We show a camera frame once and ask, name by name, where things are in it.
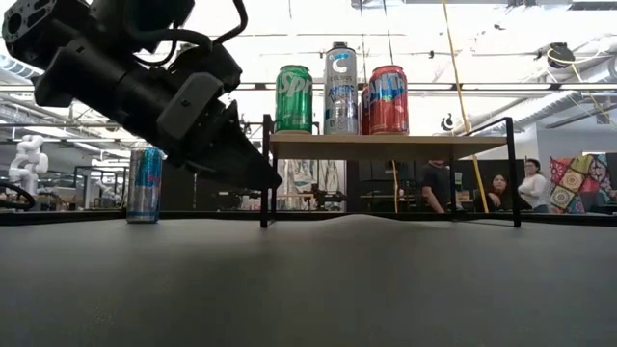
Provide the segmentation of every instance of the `silver can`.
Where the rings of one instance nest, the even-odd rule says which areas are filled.
[[[335,42],[326,53],[324,133],[357,135],[358,70],[356,51]]]
[[[128,174],[128,223],[158,222],[163,153],[158,148],[131,149]]]

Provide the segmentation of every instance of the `man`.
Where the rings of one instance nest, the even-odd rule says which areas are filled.
[[[436,213],[445,213],[450,203],[450,169],[443,160],[429,160],[420,169],[422,207],[428,204]]]

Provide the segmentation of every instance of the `white shirt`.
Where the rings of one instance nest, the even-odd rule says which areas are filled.
[[[547,188],[547,179],[541,174],[529,176],[523,180],[519,187],[521,198],[527,201],[531,207],[536,208],[547,204],[545,190]]]

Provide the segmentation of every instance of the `person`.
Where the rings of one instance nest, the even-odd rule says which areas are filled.
[[[519,186],[519,194],[536,213],[549,213],[549,206],[545,190],[547,188],[547,179],[544,178],[540,171],[540,162],[536,159],[527,159],[524,162],[524,172],[526,178]]]
[[[422,206],[428,204],[431,211],[445,213],[450,203],[450,169],[443,160],[429,160],[420,172]]]
[[[508,211],[512,209],[512,196],[508,189],[508,179],[503,174],[497,174],[491,186],[485,188],[484,194],[486,196],[487,207],[489,212],[495,211]],[[482,197],[478,196],[473,200],[473,206],[478,212],[484,212],[484,204],[482,203]]]

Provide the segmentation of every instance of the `woman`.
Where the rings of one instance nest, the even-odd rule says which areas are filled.
[[[495,211],[507,211],[512,209],[512,197],[508,188],[508,180],[503,174],[498,174],[493,178],[491,187],[484,190],[486,194],[486,203],[489,208],[489,212]],[[478,212],[484,212],[484,205],[482,203],[482,197],[478,196],[473,201],[475,210]]]
[[[535,159],[527,159],[524,162],[526,178],[519,187],[521,198],[527,201],[536,213],[549,213],[545,190],[547,179],[540,172],[540,162]]]

